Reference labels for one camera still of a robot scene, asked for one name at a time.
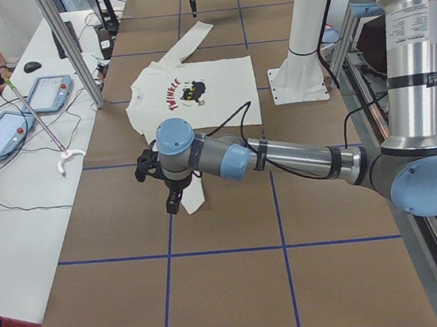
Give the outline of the aluminium frame post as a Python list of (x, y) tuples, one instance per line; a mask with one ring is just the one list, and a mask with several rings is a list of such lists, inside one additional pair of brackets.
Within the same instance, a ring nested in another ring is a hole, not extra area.
[(97, 108), (101, 108), (104, 105), (104, 96), (95, 83), (85, 60), (82, 58), (82, 53), (78, 50), (78, 46), (74, 42), (74, 39), (72, 39), (67, 27), (64, 25), (64, 21), (55, 7), (55, 4), (52, 0), (35, 0), (35, 2), (38, 5), (38, 8), (40, 8), (41, 13), (44, 15), (45, 21), (49, 24), (52, 32), (60, 42), (61, 47), (65, 51), (67, 58), (70, 60), (78, 77), (81, 79), (81, 82), (89, 93), (93, 103)]

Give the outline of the near blue teach pendant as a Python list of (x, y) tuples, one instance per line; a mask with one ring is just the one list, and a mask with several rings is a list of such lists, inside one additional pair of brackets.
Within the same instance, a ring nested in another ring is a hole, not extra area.
[(17, 150), (32, 129), (35, 118), (23, 112), (2, 112), (0, 114), (0, 160)]

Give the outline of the cream long sleeve printed shirt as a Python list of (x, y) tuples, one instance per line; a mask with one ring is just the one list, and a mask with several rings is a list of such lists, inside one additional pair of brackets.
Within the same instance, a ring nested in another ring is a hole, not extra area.
[(204, 203), (200, 173), (241, 180), (252, 152), (242, 139), (201, 133), (235, 125), (248, 114), (248, 123), (261, 124), (260, 103), (252, 61), (248, 56), (186, 63), (212, 29), (197, 21), (157, 62), (149, 64), (133, 84), (126, 114), (131, 126), (158, 152), (163, 177), (192, 176), (179, 207), (193, 213)]

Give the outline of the far blue teach pendant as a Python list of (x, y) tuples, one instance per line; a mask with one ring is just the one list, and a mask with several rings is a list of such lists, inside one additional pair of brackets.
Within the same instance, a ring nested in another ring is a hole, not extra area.
[(68, 74), (38, 77), (32, 84), (26, 101), (38, 114), (58, 112), (70, 96), (72, 82), (73, 79)]

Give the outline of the white central column with base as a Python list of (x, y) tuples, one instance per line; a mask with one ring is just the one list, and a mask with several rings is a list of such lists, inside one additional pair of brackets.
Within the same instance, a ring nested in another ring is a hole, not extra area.
[(319, 61), (327, 1), (294, 0), (288, 55), (281, 67), (267, 71), (276, 105), (329, 99)]

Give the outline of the black power adapter with label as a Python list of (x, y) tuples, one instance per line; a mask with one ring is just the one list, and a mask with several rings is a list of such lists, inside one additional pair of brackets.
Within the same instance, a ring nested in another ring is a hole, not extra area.
[(111, 59), (114, 43), (110, 32), (107, 29), (100, 27), (97, 29), (97, 38), (102, 57), (105, 60)]

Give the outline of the black computer mouse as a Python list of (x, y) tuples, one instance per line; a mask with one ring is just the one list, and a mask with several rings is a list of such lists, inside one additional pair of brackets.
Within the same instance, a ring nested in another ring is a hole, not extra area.
[(30, 61), (24, 65), (24, 72), (26, 74), (31, 74), (32, 72), (40, 69), (42, 67), (40, 62)]

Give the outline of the pink reacher grabber stick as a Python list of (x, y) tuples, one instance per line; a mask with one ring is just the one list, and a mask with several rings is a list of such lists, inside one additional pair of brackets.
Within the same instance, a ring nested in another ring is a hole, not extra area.
[(82, 149), (69, 149), (66, 148), (59, 139), (53, 134), (53, 132), (50, 130), (50, 128), (44, 123), (44, 121), (40, 118), (40, 116), (35, 112), (35, 110), (29, 105), (29, 103), (22, 97), (22, 95), (18, 92), (17, 88), (14, 86), (14, 84), (6, 78), (4, 80), (6, 85), (8, 85), (9, 88), (14, 92), (14, 94), (17, 96), (17, 98), (20, 100), (20, 102), (23, 103), (23, 105), (28, 109), (28, 112), (31, 113), (35, 120), (38, 122), (38, 124), (44, 129), (44, 131), (47, 132), (47, 135), (52, 139), (52, 141), (57, 145), (59, 148), (61, 154), (60, 159), (58, 160), (57, 170), (59, 171), (60, 175), (63, 177), (66, 177), (66, 170), (64, 169), (64, 164), (69, 158), (74, 157), (75, 155), (82, 155), (85, 156), (85, 151)]

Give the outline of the blue teach pendant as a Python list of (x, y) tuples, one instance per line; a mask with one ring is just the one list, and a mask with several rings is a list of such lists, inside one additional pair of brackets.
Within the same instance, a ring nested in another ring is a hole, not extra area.
[(73, 79), (68, 74), (38, 77), (32, 84), (26, 101), (38, 114), (58, 112), (70, 96), (72, 82)]
[(0, 160), (17, 150), (32, 129), (35, 118), (23, 112), (2, 112), (0, 114)]

